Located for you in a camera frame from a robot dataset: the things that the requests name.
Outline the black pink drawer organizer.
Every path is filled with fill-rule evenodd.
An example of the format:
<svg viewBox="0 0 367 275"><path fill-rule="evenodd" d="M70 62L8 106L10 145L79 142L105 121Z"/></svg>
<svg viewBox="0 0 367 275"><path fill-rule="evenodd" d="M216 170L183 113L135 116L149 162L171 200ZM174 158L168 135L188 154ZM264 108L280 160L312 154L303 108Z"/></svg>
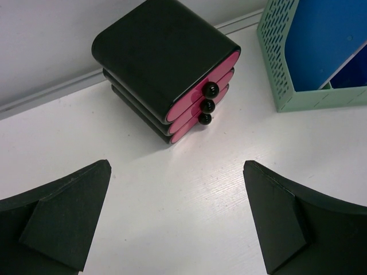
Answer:
<svg viewBox="0 0 367 275"><path fill-rule="evenodd" d="M112 90L165 142L168 129L235 68L241 48L179 1L145 1L96 36Z"/></svg>

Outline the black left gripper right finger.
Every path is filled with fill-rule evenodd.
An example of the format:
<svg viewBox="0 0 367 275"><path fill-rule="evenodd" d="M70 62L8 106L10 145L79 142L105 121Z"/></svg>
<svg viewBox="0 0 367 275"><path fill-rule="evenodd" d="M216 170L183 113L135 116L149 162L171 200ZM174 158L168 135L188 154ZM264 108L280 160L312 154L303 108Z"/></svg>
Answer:
<svg viewBox="0 0 367 275"><path fill-rule="evenodd" d="M366 207L248 160L245 188L267 274L366 274Z"/></svg>

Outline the dark blue clipboard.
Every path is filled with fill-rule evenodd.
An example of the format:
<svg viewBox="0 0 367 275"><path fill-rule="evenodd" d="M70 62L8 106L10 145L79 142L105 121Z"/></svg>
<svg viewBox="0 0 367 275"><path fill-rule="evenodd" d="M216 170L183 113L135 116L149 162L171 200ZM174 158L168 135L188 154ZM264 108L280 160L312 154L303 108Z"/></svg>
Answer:
<svg viewBox="0 0 367 275"><path fill-rule="evenodd" d="M332 79L333 88L366 86L366 57L355 56Z"/></svg>

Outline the pink bottom drawer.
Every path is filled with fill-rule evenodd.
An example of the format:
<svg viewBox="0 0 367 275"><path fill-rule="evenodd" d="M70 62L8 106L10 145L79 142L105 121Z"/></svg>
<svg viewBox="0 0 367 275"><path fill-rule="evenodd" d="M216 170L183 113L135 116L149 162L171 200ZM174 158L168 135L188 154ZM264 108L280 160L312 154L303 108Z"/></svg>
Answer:
<svg viewBox="0 0 367 275"><path fill-rule="evenodd" d="M202 125L208 125L212 121L211 114L205 114L201 110L201 106L204 106L201 102L205 101L199 99L197 103L190 107L182 115L183 118L177 119L170 127L173 130L173 135L171 136L170 143L178 142L187 132L192 129L197 123Z"/></svg>

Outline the light blue notebook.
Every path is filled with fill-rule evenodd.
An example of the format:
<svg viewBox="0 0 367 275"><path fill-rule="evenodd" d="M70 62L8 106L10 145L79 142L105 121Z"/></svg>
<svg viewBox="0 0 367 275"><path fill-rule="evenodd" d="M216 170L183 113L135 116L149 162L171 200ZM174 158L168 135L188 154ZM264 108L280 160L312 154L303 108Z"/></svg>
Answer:
<svg viewBox="0 0 367 275"><path fill-rule="evenodd" d="M366 43L366 1L299 1L285 43L297 92L322 88Z"/></svg>

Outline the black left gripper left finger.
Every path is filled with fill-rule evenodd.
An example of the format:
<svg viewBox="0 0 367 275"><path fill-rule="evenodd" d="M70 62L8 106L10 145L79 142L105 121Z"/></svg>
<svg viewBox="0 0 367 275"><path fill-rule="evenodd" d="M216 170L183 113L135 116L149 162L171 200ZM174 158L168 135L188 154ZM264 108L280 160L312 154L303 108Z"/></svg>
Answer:
<svg viewBox="0 0 367 275"><path fill-rule="evenodd" d="M83 272L111 172L98 160L1 200L1 274Z"/></svg>

